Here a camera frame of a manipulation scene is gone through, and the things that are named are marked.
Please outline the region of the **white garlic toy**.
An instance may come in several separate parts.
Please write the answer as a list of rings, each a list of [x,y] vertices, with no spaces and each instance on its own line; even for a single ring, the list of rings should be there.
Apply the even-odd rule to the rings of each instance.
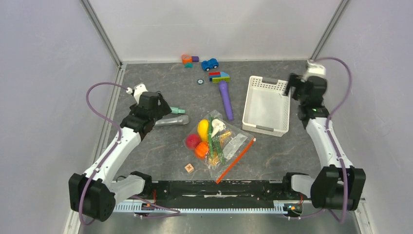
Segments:
[[[214,137],[219,132],[226,129],[226,125],[221,120],[219,120],[218,118],[215,118],[215,119],[212,120],[211,126],[213,128],[212,133],[211,133],[211,137]]]

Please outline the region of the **long green cucumber toy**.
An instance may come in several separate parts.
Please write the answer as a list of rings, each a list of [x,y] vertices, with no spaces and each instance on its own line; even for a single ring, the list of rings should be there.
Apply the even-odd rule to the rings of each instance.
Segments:
[[[213,117],[210,116],[208,119],[208,132],[207,132],[207,139],[208,139],[208,148],[209,148],[209,156],[208,159],[213,158],[213,143],[212,143],[212,120]]]

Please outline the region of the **green chili pepper toy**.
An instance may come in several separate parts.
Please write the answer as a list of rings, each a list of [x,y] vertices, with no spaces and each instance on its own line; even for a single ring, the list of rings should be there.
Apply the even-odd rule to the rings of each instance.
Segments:
[[[214,152],[216,152],[219,161],[222,164],[225,164],[223,148],[222,148],[222,144],[220,142],[220,138],[218,136],[214,136],[212,138],[212,145],[213,145],[213,148],[214,148]]]

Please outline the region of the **clear zip bag orange zipper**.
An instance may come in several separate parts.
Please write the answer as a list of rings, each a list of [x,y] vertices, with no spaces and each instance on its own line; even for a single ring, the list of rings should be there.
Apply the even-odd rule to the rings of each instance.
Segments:
[[[256,138],[252,134],[247,133],[241,130],[240,128],[230,124],[228,121],[224,120],[224,116],[220,112],[218,112],[217,110],[213,110],[207,113],[199,121],[197,121],[195,124],[195,127],[186,135],[186,137],[183,140],[183,144],[185,147],[186,147],[185,141],[186,141],[187,136],[189,134],[198,134],[197,133],[198,123],[202,119],[208,120],[210,116],[212,116],[213,119],[218,118],[226,125],[226,129],[219,132],[215,136],[219,137],[225,131],[232,132],[231,137],[229,137],[226,140],[226,142],[222,145],[224,158],[225,158],[225,164],[219,163],[217,166],[210,166],[208,163],[209,153],[205,159],[199,159],[209,170],[209,174],[212,180],[214,180],[218,184],[224,179],[226,174],[228,174],[228,172],[236,165],[236,163],[238,163],[240,159],[246,154],[246,152],[250,149],[252,144],[255,143]]]

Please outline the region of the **orange pumpkin toy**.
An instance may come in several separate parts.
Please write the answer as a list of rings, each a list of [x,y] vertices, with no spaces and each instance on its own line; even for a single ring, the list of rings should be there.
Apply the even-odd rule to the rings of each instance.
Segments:
[[[195,150],[194,150],[194,154],[198,159],[205,159],[206,156],[209,153],[209,145],[207,142],[200,142]]]

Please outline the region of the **red apple toy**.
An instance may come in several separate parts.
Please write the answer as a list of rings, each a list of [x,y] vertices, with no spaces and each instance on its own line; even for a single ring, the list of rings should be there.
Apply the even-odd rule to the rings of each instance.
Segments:
[[[186,147],[190,150],[194,150],[202,140],[198,134],[189,134],[186,138]]]

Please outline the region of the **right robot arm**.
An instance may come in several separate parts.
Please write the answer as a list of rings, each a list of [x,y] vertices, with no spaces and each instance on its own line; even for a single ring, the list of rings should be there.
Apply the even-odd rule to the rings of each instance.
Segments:
[[[333,130],[329,111],[323,105],[327,80],[310,76],[306,81],[291,73],[284,95],[299,102],[298,117],[318,154],[321,171],[316,178],[303,173],[287,173],[282,195],[294,199],[300,193],[311,199],[315,208],[354,211],[366,181],[363,169],[347,158]]]

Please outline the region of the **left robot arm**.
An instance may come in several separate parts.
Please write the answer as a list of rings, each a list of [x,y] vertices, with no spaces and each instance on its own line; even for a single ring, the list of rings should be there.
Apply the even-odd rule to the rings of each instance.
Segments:
[[[113,182],[116,172],[128,155],[153,129],[156,121],[171,113],[171,108],[160,92],[142,92],[137,103],[130,106],[118,133],[98,160],[83,174],[69,179],[70,205],[78,212],[81,224],[85,217],[92,221],[107,220],[120,202],[138,195],[148,198],[153,185],[149,175],[133,172],[120,182]]]

